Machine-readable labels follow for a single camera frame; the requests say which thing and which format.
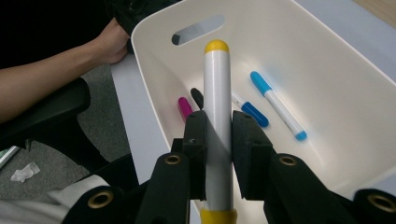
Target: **yellow marker cap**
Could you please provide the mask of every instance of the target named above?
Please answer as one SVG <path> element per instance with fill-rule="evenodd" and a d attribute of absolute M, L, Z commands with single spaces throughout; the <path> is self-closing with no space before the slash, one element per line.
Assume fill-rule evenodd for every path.
<path fill-rule="evenodd" d="M 206 45 L 205 53 L 208 53 L 209 51 L 217 50 L 217 49 L 230 52 L 228 50 L 228 45 L 224 41 L 219 40 L 219 39 L 215 39 L 215 40 L 210 41 Z"/>
<path fill-rule="evenodd" d="M 236 210 L 210 211 L 201 209 L 201 224 L 236 224 Z"/>

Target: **person's hand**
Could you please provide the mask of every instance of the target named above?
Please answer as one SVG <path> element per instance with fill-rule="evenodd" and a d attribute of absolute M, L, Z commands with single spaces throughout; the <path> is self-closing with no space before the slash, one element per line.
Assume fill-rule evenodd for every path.
<path fill-rule="evenodd" d="M 117 63 L 127 53 L 128 34 L 112 19 L 106 28 L 93 41 L 100 63 Z"/>

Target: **marker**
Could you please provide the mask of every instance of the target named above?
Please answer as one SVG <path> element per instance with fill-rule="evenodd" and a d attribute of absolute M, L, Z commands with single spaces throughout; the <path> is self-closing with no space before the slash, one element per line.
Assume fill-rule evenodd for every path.
<path fill-rule="evenodd" d="M 282 118 L 286 126 L 294 134 L 294 137 L 298 141 L 303 141 L 306 139 L 307 135 L 303 127 L 297 122 L 294 116 L 289 112 L 289 110 L 280 102 L 280 100 L 274 94 L 272 88 L 268 83 L 262 78 L 258 72 L 251 72 L 250 78 L 254 85 L 259 89 L 265 99 L 268 100 L 270 105 L 276 111 L 276 113 Z"/>
<path fill-rule="evenodd" d="M 204 96 L 201 94 L 201 92 L 198 91 L 196 88 L 192 88 L 191 96 L 194 99 L 195 103 L 198 104 L 200 109 L 202 109 L 204 107 Z M 232 91 L 231 98 L 233 99 L 234 104 L 239 106 L 242 111 L 257 120 L 260 126 L 262 126 L 263 128 L 268 126 L 268 118 L 265 117 L 264 114 L 262 114 L 262 112 L 260 112 L 258 109 L 256 109 L 254 105 L 252 105 L 250 102 L 245 101 L 242 97 L 236 94 L 235 91 Z"/>
<path fill-rule="evenodd" d="M 253 117 L 260 124 L 260 126 L 268 126 L 268 118 L 266 118 L 264 114 L 262 114 L 262 112 L 260 112 L 258 109 L 256 109 L 254 105 L 252 105 L 250 102 L 245 101 L 234 91 L 232 91 L 232 99 L 234 104 L 238 105 L 242 111 Z"/>
<path fill-rule="evenodd" d="M 189 101 L 185 97 L 180 97 L 177 100 L 177 105 L 181 117 L 183 118 L 184 122 L 186 122 L 187 117 L 189 116 L 190 113 L 192 113 L 192 109 L 189 104 Z"/>
<path fill-rule="evenodd" d="M 196 88 L 192 88 L 190 90 L 190 93 L 191 93 L 192 99 L 194 99 L 194 101 L 198 105 L 199 109 L 202 110 L 204 108 L 204 96 Z"/>
<path fill-rule="evenodd" d="M 202 221 L 207 213 L 221 212 L 227 217 L 236 213 L 231 151 L 231 65 L 228 46 L 222 40 L 212 40 L 205 47 L 204 93 L 207 157 Z"/>

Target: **blue marker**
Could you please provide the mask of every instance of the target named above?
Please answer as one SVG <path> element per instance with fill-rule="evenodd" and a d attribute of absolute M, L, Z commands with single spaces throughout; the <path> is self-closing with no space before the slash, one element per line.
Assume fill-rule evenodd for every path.
<path fill-rule="evenodd" d="M 234 91 L 232 91 L 232 99 L 233 99 L 233 103 L 238 105 L 239 108 L 242 109 L 242 111 L 244 111 L 245 113 L 253 117 L 255 120 L 257 120 L 260 126 L 262 127 L 268 126 L 268 119 L 258 109 L 256 109 L 256 107 L 254 107 L 250 102 L 247 102 L 244 99 L 242 99 Z"/>
<path fill-rule="evenodd" d="M 264 96 L 265 99 L 268 100 L 276 113 L 282 118 L 283 122 L 285 122 L 286 126 L 288 126 L 288 128 L 294 134 L 294 137 L 298 141 L 305 140 L 307 135 L 303 127 L 301 127 L 301 125 L 297 122 L 294 116 L 276 97 L 270 85 L 265 82 L 265 80 L 258 72 L 250 73 L 250 78 L 253 81 L 254 85 L 257 87 L 257 89 L 259 89 L 259 91 L 262 93 L 262 96 Z"/>

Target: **blue marker cap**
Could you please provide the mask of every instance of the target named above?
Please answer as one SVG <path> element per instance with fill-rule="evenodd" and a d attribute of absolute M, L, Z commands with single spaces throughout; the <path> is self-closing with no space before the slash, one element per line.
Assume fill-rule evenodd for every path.
<path fill-rule="evenodd" d="M 300 133 L 297 133 L 296 135 L 294 135 L 294 137 L 298 140 L 298 141 L 303 141 L 306 139 L 307 135 L 305 131 L 302 131 Z"/>
<path fill-rule="evenodd" d="M 259 91 L 262 93 L 262 95 L 264 95 L 266 91 L 272 90 L 270 85 L 268 85 L 268 83 L 262 78 L 262 76 L 258 72 L 251 72 L 250 78 L 256 88 L 259 89 Z"/>
<path fill-rule="evenodd" d="M 251 103 L 246 102 L 241 107 L 242 111 L 253 117 L 262 127 L 268 126 L 268 119 L 254 107 Z"/>

